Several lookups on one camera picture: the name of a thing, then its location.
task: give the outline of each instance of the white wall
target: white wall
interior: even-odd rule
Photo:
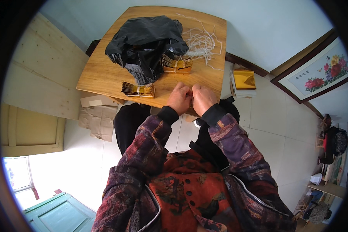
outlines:
[[[347,127],[348,122],[348,82],[330,92],[309,101],[322,115],[329,114],[333,125],[339,123]]]
[[[226,19],[227,52],[267,71],[332,28],[313,0],[48,0],[40,12],[86,51],[128,7],[142,5],[181,7]]]

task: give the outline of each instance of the framed painting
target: framed painting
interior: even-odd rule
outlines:
[[[271,80],[300,104],[347,81],[348,56],[336,33]]]

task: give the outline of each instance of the gold paper bundle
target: gold paper bundle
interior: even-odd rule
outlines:
[[[192,63],[192,58],[174,60],[165,54],[161,58],[161,65],[165,73],[190,74]]]
[[[147,85],[133,85],[124,81],[121,92],[131,97],[154,98],[155,87],[152,83]]]

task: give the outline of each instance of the floral pattern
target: floral pattern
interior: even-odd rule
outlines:
[[[306,87],[305,90],[312,93],[332,83],[333,81],[338,80],[340,77],[343,77],[348,73],[347,63],[348,61],[345,60],[345,56],[343,54],[340,57],[338,55],[334,55],[331,58],[331,62],[324,65],[326,75],[325,80],[323,78],[308,78],[308,81],[304,85]]]

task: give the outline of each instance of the wooden table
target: wooden table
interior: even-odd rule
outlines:
[[[76,89],[111,96],[117,101],[119,101],[118,99],[123,99],[162,108],[164,105],[166,105],[167,99],[173,88],[179,81],[182,81],[188,86],[193,86],[195,83],[199,83],[200,85],[211,88],[219,101],[220,92],[222,90],[223,71],[205,66],[204,59],[194,60],[193,67],[189,75],[162,74],[162,76],[156,82],[154,82],[156,89],[154,99],[126,97],[125,94],[121,92],[123,81],[133,84],[135,83],[135,79],[126,69],[120,67],[116,63],[113,63],[107,57],[107,55],[105,55],[107,44],[112,40],[116,32],[128,19],[136,17],[166,15],[171,19],[178,19],[183,25],[184,32],[189,28],[197,27],[202,29],[200,22],[192,18],[177,15],[177,13],[198,19],[203,23],[205,29],[209,33],[213,32],[213,27],[215,26],[215,35],[217,36],[218,40],[222,42],[222,50],[220,55],[213,55],[213,59],[209,61],[208,64],[216,69],[223,70],[226,55],[226,20],[209,14],[175,7],[129,7],[111,26],[95,48],[94,52],[89,58],[89,61],[85,65]],[[220,47],[221,44],[216,42],[213,52],[219,53]],[[193,109],[190,109],[187,113],[195,115]]]

